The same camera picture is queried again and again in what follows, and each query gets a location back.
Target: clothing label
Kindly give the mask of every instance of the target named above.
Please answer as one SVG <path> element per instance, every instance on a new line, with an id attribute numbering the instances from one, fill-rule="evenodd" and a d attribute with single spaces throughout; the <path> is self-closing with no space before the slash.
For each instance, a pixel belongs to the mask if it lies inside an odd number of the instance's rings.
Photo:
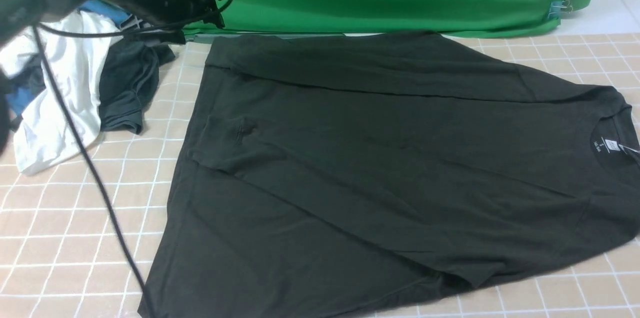
<path id="1" fill-rule="evenodd" d="M 607 148 L 614 151 L 619 151 L 620 147 L 618 147 L 618 143 L 612 140 L 604 140 L 604 143 L 607 145 Z"/>

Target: neckline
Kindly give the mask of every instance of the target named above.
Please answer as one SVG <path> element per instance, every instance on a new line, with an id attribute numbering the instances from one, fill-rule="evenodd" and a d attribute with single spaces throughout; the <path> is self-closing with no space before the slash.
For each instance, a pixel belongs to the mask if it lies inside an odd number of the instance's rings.
<path id="1" fill-rule="evenodd" d="M 576 155 L 580 159 L 580 168 L 583 170 L 583 176 L 585 179 L 595 179 L 597 181 L 604 181 L 607 183 L 607 186 L 615 187 L 614 190 L 619 191 L 620 189 L 624 189 L 625 191 L 630 191 L 634 193 L 635 197 L 640 195 L 640 162 L 636 160 L 638 163 L 637 172 L 638 172 L 638 181 L 637 184 L 632 184 L 627 181 L 622 181 L 618 179 L 610 170 L 604 168 L 602 166 L 601 161 L 599 161 L 594 149 L 592 147 L 591 136 L 594 130 L 597 128 L 598 123 L 605 118 L 612 118 L 615 121 L 616 125 L 621 125 L 622 127 L 631 127 L 633 129 L 634 124 L 631 120 L 631 117 L 624 118 L 620 117 L 620 113 L 628 108 L 629 105 L 626 104 L 624 99 L 616 100 L 616 102 L 608 101 L 605 104 L 599 105 L 599 109 L 595 111 L 591 111 L 589 115 L 583 116 L 583 118 L 579 121 L 578 129 L 576 130 L 576 137 L 574 141 L 576 142 Z M 635 137 L 636 141 L 638 137 L 636 136 L 635 129 L 633 129 L 633 137 Z M 620 145 L 624 145 L 627 147 L 635 146 L 634 144 L 630 144 L 630 142 L 618 142 Z"/>

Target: pile of clothes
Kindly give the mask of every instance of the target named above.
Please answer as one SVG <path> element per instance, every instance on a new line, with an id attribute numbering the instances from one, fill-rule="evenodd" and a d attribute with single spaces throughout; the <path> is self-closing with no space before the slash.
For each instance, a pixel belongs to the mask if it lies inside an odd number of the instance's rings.
<path id="1" fill-rule="evenodd" d="M 131 15 L 91 0 L 63 20 L 48 24 L 75 33 L 117 32 Z M 160 66 L 176 56 L 166 44 L 121 37 L 70 38 L 41 32 L 50 61 L 83 145 L 100 131 L 141 134 L 143 111 L 160 81 Z M 25 29 L 0 50 L 0 68 L 11 79 L 6 95 L 16 118 L 12 122 L 18 169 L 28 175 L 76 154 L 75 144 L 50 83 L 45 79 L 32 29 Z"/>

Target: blue fabric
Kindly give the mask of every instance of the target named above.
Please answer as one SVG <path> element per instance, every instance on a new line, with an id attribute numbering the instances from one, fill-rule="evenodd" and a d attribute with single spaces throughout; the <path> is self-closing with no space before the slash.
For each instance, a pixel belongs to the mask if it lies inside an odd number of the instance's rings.
<path id="1" fill-rule="evenodd" d="M 13 93 L 6 95 L 6 101 L 16 116 L 19 116 L 22 115 L 25 108 L 34 100 L 35 96 L 27 86 L 16 86 L 15 89 Z"/>
<path id="2" fill-rule="evenodd" d="M 80 6 L 83 11 L 91 11 L 109 17 L 116 26 L 120 27 L 122 23 L 130 16 L 121 8 L 112 6 L 101 0 L 89 0 Z"/>

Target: beige floor tile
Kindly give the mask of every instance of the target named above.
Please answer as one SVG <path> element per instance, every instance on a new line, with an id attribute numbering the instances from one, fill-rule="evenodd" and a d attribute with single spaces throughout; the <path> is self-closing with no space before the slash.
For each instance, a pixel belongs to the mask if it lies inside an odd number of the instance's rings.
<path id="1" fill-rule="evenodd" d="M 190 51 L 184 55 L 184 65 L 186 67 L 203 67 L 207 58 L 206 53 Z"/>
<path id="2" fill-rule="evenodd" d="M 202 75 L 204 74 L 204 68 L 200 67 L 185 67 L 182 69 L 182 75 L 180 77 L 180 84 L 197 84 L 202 81 Z"/>
<path id="3" fill-rule="evenodd" d="M 176 102 L 171 114 L 172 119 L 189 120 L 194 112 L 194 102 Z"/>
<path id="4" fill-rule="evenodd" d="M 4 209 L 29 209 L 38 207 L 44 186 L 13 187 L 4 199 Z"/>
<path id="5" fill-rule="evenodd" d="M 585 306 L 576 280 L 568 277 L 544 277 L 538 280 L 544 304 L 548 309 Z"/>
<path id="6" fill-rule="evenodd" d="M 9 279 L 6 280 L 6 285 L 0 293 L 21 296 L 39 294 L 49 272 L 49 267 L 17 266 L 9 275 Z"/>
<path id="7" fill-rule="evenodd" d="M 640 56 L 640 42 L 616 43 L 615 46 L 622 56 Z"/>
<path id="8" fill-rule="evenodd" d="M 122 296 L 87 296 L 76 318 L 117 317 L 121 303 Z"/>
<path id="9" fill-rule="evenodd" d="M 135 259 L 138 261 L 151 261 L 156 256 L 162 234 L 143 234 L 137 247 Z"/>
<path id="10" fill-rule="evenodd" d="M 549 312 L 549 318 L 590 318 L 589 311 L 554 311 Z"/>
<path id="11" fill-rule="evenodd" d="M 592 74 L 603 72 L 596 58 L 572 58 L 571 63 L 579 74 Z"/>
<path id="12" fill-rule="evenodd" d="M 130 184 L 120 186 L 114 197 L 114 207 L 144 207 L 149 202 L 153 184 Z"/>
<path id="13" fill-rule="evenodd" d="M 75 211 L 69 234 L 100 234 L 107 220 L 107 214 L 102 209 Z"/>
<path id="14" fill-rule="evenodd" d="M 609 73 L 608 78 L 616 88 L 640 87 L 640 81 L 633 72 Z"/>
<path id="15" fill-rule="evenodd" d="M 419 309 L 422 316 L 460 314 L 460 307 L 456 297 L 445 298 L 429 305 L 421 305 Z"/>
<path id="16" fill-rule="evenodd" d="M 393 309 L 390 311 L 378 312 L 377 317 L 393 318 L 393 317 L 415 317 L 418 315 L 418 307 L 403 307 L 399 309 Z"/>
<path id="17" fill-rule="evenodd" d="M 602 43 L 610 41 L 606 34 L 583 34 L 582 38 L 587 43 Z"/>
<path id="18" fill-rule="evenodd" d="M 590 49 L 592 55 L 599 59 L 602 59 L 605 57 L 620 56 L 620 53 L 615 48 L 615 45 L 613 43 L 591 43 L 587 45 L 587 47 L 588 49 Z"/>
<path id="19" fill-rule="evenodd" d="M 482 52 L 487 56 L 491 56 L 493 58 L 509 60 L 514 59 L 514 55 L 512 55 L 512 50 L 509 47 L 483 47 Z"/>
<path id="20" fill-rule="evenodd" d="M 105 183 L 104 188 L 107 190 L 111 201 L 114 201 L 115 191 L 118 188 L 117 184 Z M 84 184 L 80 188 L 80 197 L 78 198 L 77 208 L 105 208 L 105 200 L 100 194 L 98 186 L 94 184 Z"/>
<path id="21" fill-rule="evenodd" d="M 156 183 L 151 193 L 151 206 L 166 206 L 170 189 L 170 183 Z"/>
<path id="22" fill-rule="evenodd" d="M 613 275 L 578 277 L 589 307 L 625 305 L 625 298 Z"/>
<path id="23" fill-rule="evenodd" d="M 464 295 L 460 297 L 460 304 L 464 313 L 502 311 L 500 296 L 494 287 Z"/>
<path id="24" fill-rule="evenodd" d="M 165 141 L 162 158 L 178 158 L 180 150 L 183 148 L 183 141 Z"/>
<path id="25" fill-rule="evenodd" d="M 73 208 L 80 193 L 79 185 L 51 184 L 44 187 L 40 208 Z"/>
<path id="26" fill-rule="evenodd" d="M 144 208 L 119 208 L 115 210 L 116 217 L 122 233 L 138 233 L 142 227 L 142 220 L 145 218 Z M 105 233 L 114 233 L 114 227 L 109 224 Z"/>
<path id="27" fill-rule="evenodd" d="M 26 236 L 34 220 L 35 211 L 0 212 L 0 235 Z"/>
<path id="28" fill-rule="evenodd" d="M 612 250 L 606 256 L 617 273 L 640 271 L 639 245 L 633 243 L 624 245 Z"/>
<path id="29" fill-rule="evenodd" d="M 535 280 L 525 280 L 500 286 L 500 295 L 507 311 L 537 311 L 544 309 Z"/>
<path id="30" fill-rule="evenodd" d="M 18 264 L 53 264 L 62 238 L 27 238 Z"/>
<path id="31" fill-rule="evenodd" d="M 632 71 L 640 71 L 640 56 L 626 57 L 626 60 Z"/>
<path id="32" fill-rule="evenodd" d="M 540 59 L 534 46 L 511 46 L 510 49 L 514 59 Z"/>
<path id="33" fill-rule="evenodd" d="M 598 62 L 604 72 L 630 72 L 629 65 L 622 57 L 599 58 Z"/>
<path id="34" fill-rule="evenodd" d="M 182 140 L 185 138 L 187 132 L 188 121 L 172 120 L 169 122 L 169 129 L 167 130 L 167 139 L 169 140 Z"/>
<path id="35" fill-rule="evenodd" d="M 0 166 L 0 184 L 14 184 L 18 175 L 20 172 L 15 166 Z"/>
<path id="36" fill-rule="evenodd" d="M 576 264 L 573 270 L 578 275 L 583 273 L 610 273 L 611 266 L 604 255 L 599 255 L 598 257 Z"/>
<path id="37" fill-rule="evenodd" d="M 546 62 L 547 72 L 551 74 L 577 73 L 570 59 L 551 59 Z"/>
<path id="38" fill-rule="evenodd" d="M 580 74 L 580 80 L 584 84 L 598 84 L 599 86 L 611 86 L 609 78 L 604 72 L 598 74 Z"/>
<path id="39" fill-rule="evenodd" d="M 633 33 L 613 33 L 609 34 L 611 42 L 636 42 L 638 39 L 634 36 Z"/>
<path id="40" fill-rule="evenodd" d="M 537 51 L 542 59 L 567 58 L 567 53 L 560 45 L 539 46 Z"/>
<path id="41" fill-rule="evenodd" d="M 98 250 L 100 237 L 65 237 L 57 263 L 91 263 Z"/>
<path id="42" fill-rule="evenodd" d="M 140 270 L 140 275 L 142 275 L 142 280 L 147 281 L 147 277 L 149 277 L 149 271 L 151 270 L 151 263 L 140 263 L 137 266 L 138 270 Z M 128 275 L 128 286 L 126 287 L 126 291 L 128 293 L 137 293 L 140 291 L 140 284 L 138 284 L 138 280 L 131 273 Z"/>
<path id="43" fill-rule="evenodd" d="M 150 159 L 146 161 L 125 161 L 122 183 L 153 182 L 158 168 L 158 161 Z"/>
<path id="44" fill-rule="evenodd" d="M 122 318 L 140 318 L 138 314 L 138 306 L 140 305 L 140 296 L 128 295 L 124 299 L 122 306 Z"/>
<path id="45" fill-rule="evenodd" d="M 42 297 L 31 318 L 70 318 L 78 304 L 80 297 Z"/>
<path id="46" fill-rule="evenodd" d="M 174 177 L 174 170 L 176 169 L 175 159 L 163 159 L 160 161 L 158 168 L 157 181 L 169 182 Z"/>
<path id="47" fill-rule="evenodd" d="M 87 282 L 87 293 L 121 293 L 129 276 L 126 264 L 100 264 L 93 268 Z"/>
<path id="48" fill-rule="evenodd" d="M 56 266 L 46 282 L 44 293 L 47 295 L 73 295 L 82 293 L 89 266 Z"/>
<path id="49" fill-rule="evenodd" d="M 12 265 L 18 258 L 18 252 L 24 242 L 24 238 L 0 238 L 0 247 L 2 247 L 0 249 L 0 266 Z"/>
<path id="50" fill-rule="evenodd" d="M 84 162 L 62 163 L 55 167 L 51 182 L 82 183 L 87 172 L 87 164 Z"/>
<path id="51" fill-rule="evenodd" d="M 135 136 L 135 140 L 150 140 L 160 139 L 164 140 L 167 134 L 167 127 L 169 126 L 169 119 L 167 120 L 147 120 L 142 127 L 142 133 Z"/>
<path id="52" fill-rule="evenodd" d="M 1 297 L 2 318 L 25 318 L 34 310 L 38 298 Z"/>
<path id="53" fill-rule="evenodd" d="M 38 211 L 30 235 L 64 234 L 71 220 L 71 213 L 71 211 Z"/>
<path id="54" fill-rule="evenodd" d="M 114 159 L 126 156 L 130 141 L 124 142 L 105 142 L 100 145 L 98 151 L 93 155 L 94 160 L 98 159 Z"/>
<path id="55" fill-rule="evenodd" d="M 166 207 L 149 208 L 143 232 L 164 232 L 167 225 Z"/>
<path id="56" fill-rule="evenodd" d="M 631 305 L 640 305 L 640 274 L 618 275 L 622 291 Z"/>
<path id="57" fill-rule="evenodd" d="M 164 144 L 162 140 L 133 141 L 126 159 L 158 159 Z"/>
<path id="58" fill-rule="evenodd" d="M 588 45 L 563 45 L 562 49 L 568 57 L 572 58 L 591 58 L 594 56 Z"/>
<path id="59" fill-rule="evenodd" d="M 507 313 L 507 318 L 547 318 L 544 312 Z"/>
<path id="60" fill-rule="evenodd" d="M 634 318 L 631 309 L 592 309 L 591 318 Z"/>

